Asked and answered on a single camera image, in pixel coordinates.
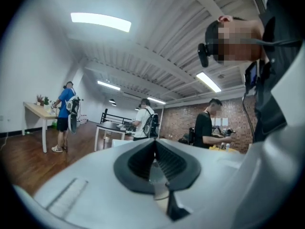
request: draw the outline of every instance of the person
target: person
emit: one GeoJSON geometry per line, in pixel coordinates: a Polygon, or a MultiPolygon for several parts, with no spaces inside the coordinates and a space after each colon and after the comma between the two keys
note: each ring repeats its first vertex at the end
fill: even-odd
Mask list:
{"type": "Polygon", "coordinates": [[[215,144],[232,142],[232,138],[229,136],[223,138],[212,137],[211,116],[215,116],[217,111],[221,111],[222,106],[223,104],[219,99],[213,98],[205,111],[198,114],[195,124],[195,140],[193,146],[210,148],[210,146],[215,144]]]}
{"type": "Polygon", "coordinates": [[[134,141],[148,138],[143,131],[143,127],[145,126],[149,116],[154,114],[154,110],[150,107],[151,104],[147,98],[143,98],[140,105],[141,108],[136,115],[135,121],[133,122],[133,126],[137,127],[133,137],[134,141]]]}
{"type": "Polygon", "coordinates": [[[67,150],[68,148],[68,117],[69,112],[66,108],[66,101],[69,101],[73,96],[75,96],[75,91],[73,89],[73,83],[67,82],[63,87],[61,95],[58,97],[55,103],[52,104],[52,108],[61,103],[61,109],[57,118],[57,130],[58,138],[57,145],[52,148],[52,151],[62,153],[62,149],[67,150]]]}
{"type": "Polygon", "coordinates": [[[267,9],[257,20],[246,21],[229,15],[220,16],[207,27],[205,33],[205,42],[212,44],[211,54],[217,62],[259,61],[255,89],[256,142],[264,141],[271,132],[286,125],[285,117],[271,90],[287,71],[301,46],[299,39],[302,35],[294,23],[291,7],[284,9],[281,2],[282,0],[267,0],[267,9]],[[289,47],[279,47],[243,44],[241,39],[299,42],[289,47]]]}

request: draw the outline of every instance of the blue t-shirt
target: blue t-shirt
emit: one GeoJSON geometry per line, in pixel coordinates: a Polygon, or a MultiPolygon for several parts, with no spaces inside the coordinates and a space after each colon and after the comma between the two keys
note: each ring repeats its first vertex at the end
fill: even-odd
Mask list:
{"type": "Polygon", "coordinates": [[[71,88],[66,88],[62,91],[61,95],[58,97],[61,100],[61,109],[59,111],[59,118],[68,118],[69,112],[66,108],[66,101],[69,101],[70,98],[74,96],[74,93],[71,88]]]}

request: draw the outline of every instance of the fluorescent light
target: fluorescent light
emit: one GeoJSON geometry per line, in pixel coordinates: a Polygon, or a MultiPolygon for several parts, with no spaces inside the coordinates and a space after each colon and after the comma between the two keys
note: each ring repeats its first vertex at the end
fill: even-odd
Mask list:
{"type": "Polygon", "coordinates": [[[201,72],[196,76],[207,84],[214,92],[221,92],[221,89],[205,73],[201,72]]]}
{"type": "Polygon", "coordinates": [[[148,99],[148,100],[155,101],[155,102],[160,103],[160,104],[166,104],[165,102],[162,102],[162,101],[157,100],[157,99],[153,99],[153,98],[151,98],[151,97],[148,97],[147,99],[148,99]]]}
{"type": "Polygon", "coordinates": [[[103,86],[108,86],[108,87],[113,88],[113,89],[118,90],[118,91],[120,90],[120,87],[113,86],[113,85],[107,84],[105,82],[97,81],[97,83],[100,84],[100,85],[103,85],[103,86]]]}
{"type": "Polygon", "coordinates": [[[97,13],[71,13],[71,19],[72,22],[104,25],[125,32],[129,32],[132,25],[129,21],[97,13]]]}

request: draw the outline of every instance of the bottle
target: bottle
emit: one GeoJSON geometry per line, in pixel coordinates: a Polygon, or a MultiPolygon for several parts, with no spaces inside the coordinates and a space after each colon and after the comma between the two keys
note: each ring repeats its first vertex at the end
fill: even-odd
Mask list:
{"type": "Polygon", "coordinates": [[[227,143],[227,144],[225,145],[225,149],[226,149],[227,152],[229,151],[229,148],[230,148],[230,144],[227,143]]]}

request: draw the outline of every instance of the desk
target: desk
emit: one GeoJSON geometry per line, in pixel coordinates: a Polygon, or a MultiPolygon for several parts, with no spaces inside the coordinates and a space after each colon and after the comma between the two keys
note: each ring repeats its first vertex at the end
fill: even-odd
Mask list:
{"type": "Polygon", "coordinates": [[[117,125],[118,125],[117,123],[113,123],[113,122],[110,122],[110,121],[106,121],[106,122],[104,122],[102,124],[96,125],[94,151],[97,150],[97,139],[98,139],[98,136],[99,136],[99,130],[104,130],[105,131],[104,139],[106,137],[106,131],[109,131],[109,132],[116,132],[116,133],[122,134],[121,140],[124,140],[126,130],[125,131],[121,131],[117,127],[117,125]]]}
{"type": "Polygon", "coordinates": [[[32,111],[34,114],[36,114],[38,117],[42,119],[42,149],[43,152],[47,152],[47,144],[46,144],[46,129],[47,129],[47,120],[55,120],[57,119],[56,115],[49,114],[43,106],[39,106],[37,104],[27,103],[23,102],[23,108],[22,108],[22,135],[24,135],[24,129],[25,129],[25,108],[32,111]]]}

